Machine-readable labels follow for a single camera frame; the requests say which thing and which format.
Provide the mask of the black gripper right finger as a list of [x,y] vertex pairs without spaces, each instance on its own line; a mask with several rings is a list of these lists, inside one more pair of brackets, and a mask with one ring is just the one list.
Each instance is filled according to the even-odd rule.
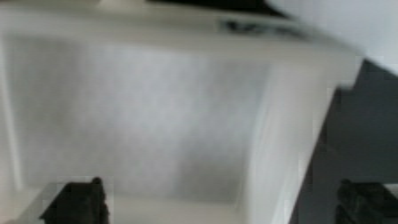
[[335,224],[398,224],[398,197],[379,182],[342,180]]

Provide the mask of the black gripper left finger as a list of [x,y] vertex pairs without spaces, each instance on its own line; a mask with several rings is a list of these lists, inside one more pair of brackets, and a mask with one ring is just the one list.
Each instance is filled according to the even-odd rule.
[[70,182],[40,216],[45,224],[111,224],[104,180]]

